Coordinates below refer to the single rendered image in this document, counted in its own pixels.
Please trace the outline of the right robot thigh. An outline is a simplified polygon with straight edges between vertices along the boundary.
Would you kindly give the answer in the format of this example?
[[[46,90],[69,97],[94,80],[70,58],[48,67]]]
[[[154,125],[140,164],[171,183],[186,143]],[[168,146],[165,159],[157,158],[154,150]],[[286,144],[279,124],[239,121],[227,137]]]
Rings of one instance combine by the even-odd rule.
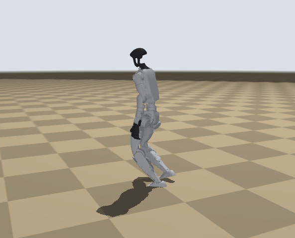
[[[156,125],[149,125],[147,128],[144,128],[144,135],[140,143],[140,149],[145,151],[145,154],[150,152],[150,146],[147,144],[148,140],[151,138],[155,129],[161,125],[161,122],[158,121]]]

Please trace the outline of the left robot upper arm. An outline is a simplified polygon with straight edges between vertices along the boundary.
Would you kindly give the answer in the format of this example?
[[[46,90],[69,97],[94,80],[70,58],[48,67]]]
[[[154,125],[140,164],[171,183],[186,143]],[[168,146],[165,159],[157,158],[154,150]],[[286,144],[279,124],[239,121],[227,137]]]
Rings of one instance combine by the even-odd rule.
[[[145,87],[144,87],[144,83],[143,83],[143,79],[144,79],[144,76],[142,74],[142,72],[137,72],[133,75],[133,81],[136,85],[136,89],[139,93],[139,95],[142,96],[143,98],[143,103],[145,103],[147,101],[147,96],[146,96],[146,93],[145,93]]]

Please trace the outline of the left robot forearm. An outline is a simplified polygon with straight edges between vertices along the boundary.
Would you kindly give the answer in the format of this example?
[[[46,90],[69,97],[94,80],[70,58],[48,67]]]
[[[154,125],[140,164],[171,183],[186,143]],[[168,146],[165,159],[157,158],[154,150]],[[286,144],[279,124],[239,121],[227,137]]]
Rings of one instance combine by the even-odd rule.
[[[136,115],[135,115],[135,119],[134,119],[134,123],[138,125],[139,120],[142,120],[142,118],[144,117],[143,113],[144,113],[144,108],[145,105],[143,104],[143,98],[141,95],[137,96],[137,111],[136,111]]]

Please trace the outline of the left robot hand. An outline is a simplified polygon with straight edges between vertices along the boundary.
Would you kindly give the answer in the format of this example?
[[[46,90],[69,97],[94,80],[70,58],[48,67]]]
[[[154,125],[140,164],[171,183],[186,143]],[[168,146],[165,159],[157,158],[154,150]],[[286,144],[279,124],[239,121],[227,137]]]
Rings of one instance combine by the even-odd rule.
[[[141,126],[141,120],[139,120],[138,125],[134,123],[131,130],[130,130],[130,132],[132,132],[131,136],[134,139],[137,139],[137,140],[140,140],[140,138],[139,138],[139,132],[140,132],[139,126]]]

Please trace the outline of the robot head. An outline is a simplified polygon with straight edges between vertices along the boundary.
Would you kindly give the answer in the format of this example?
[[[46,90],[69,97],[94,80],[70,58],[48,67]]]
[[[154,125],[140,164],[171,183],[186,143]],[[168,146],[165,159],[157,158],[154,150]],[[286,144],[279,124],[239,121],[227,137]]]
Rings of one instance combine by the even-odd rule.
[[[146,55],[147,52],[143,48],[137,48],[134,49],[131,53],[130,56],[133,58],[134,64],[136,67],[140,67],[141,69],[150,69],[145,65],[145,63],[140,63],[140,59],[143,57],[143,55]],[[136,63],[136,58],[138,59],[138,64]]]

